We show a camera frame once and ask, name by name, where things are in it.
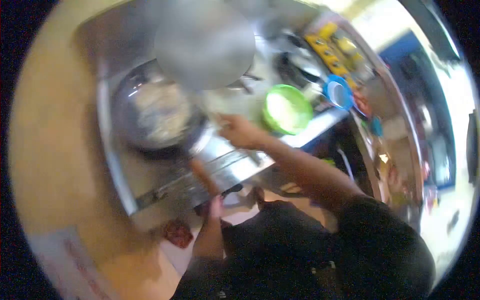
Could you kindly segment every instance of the finger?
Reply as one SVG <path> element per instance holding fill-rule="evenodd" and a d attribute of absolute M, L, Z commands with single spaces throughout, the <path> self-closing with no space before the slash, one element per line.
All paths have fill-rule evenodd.
<path fill-rule="evenodd" d="M 217 195 L 217 196 L 213 197 L 212 201 L 223 201 L 223 197 L 222 197 L 222 195 Z"/>
<path fill-rule="evenodd" d="M 229 137 L 231 136 L 231 129 L 228 127 L 224 127 L 218 131 L 218 135 L 226 138 L 227 140 L 230 140 Z"/>
<path fill-rule="evenodd" d="M 222 114 L 222 113 L 218 113 L 218 116 L 222 121 L 228 121 L 228 122 L 234 122 L 238 118 L 238 115 L 229 115 L 229 114 Z"/>

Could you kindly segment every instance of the black shirt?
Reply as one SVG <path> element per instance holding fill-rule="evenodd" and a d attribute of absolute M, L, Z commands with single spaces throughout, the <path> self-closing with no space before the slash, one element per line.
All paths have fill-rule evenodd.
<path fill-rule="evenodd" d="M 172 299 L 406 299 L 425 297 L 434 262 L 385 204 L 355 197 L 338 233 L 284 201 L 223 230 L 224 261 L 194 258 Z"/>

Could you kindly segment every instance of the black object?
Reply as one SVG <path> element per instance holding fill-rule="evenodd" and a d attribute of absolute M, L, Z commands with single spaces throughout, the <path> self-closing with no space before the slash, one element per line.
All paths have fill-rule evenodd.
<path fill-rule="evenodd" d="M 478 173 L 478 129 L 476 112 L 469 114 L 468 129 L 467 129 L 467 168 L 468 168 L 468 182 L 475 183 L 477 181 Z"/>
<path fill-rule="evenodd" d="M 234 186 L 232 186 L 231 188 L 229 188 L 228 190 L 224 190 L 220 196 L 222 196 L 222 198 L 225 198 L 228 196 L 228 194 L 230 194 L 231 192 L 240 192 L 241 189 L 243 189 L 243 185 L 241 183 L 239 184 L 236 184 Z"/>
<path fill-rule="evenodd" d="M 440 60 L 460 61 L 462 53 L 446 28 L 441 12 L 432 0 L 399 0 L 418 23 Z"/>

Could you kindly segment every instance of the blue bowl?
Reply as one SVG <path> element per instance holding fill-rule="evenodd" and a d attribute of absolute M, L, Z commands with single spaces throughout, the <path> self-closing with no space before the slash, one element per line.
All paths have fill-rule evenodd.
<path fill-rule="evenodd" d="M 345 79 L 329 75 L 324 83 L 324 95 L 328 102 L 338 108 L 349 110 L 353 107 L 353 93 Z"/>

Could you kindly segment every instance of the food in pot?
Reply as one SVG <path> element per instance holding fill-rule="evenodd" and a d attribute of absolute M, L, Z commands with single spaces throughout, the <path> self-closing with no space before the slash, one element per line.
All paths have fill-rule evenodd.
<path fill-rule="evenodd" d="M 138 125 L 147 139 L 164 142 L 179 137 L 190 117 L 190 105 L 176 84 L 144 84 L 135 99 Z"/>

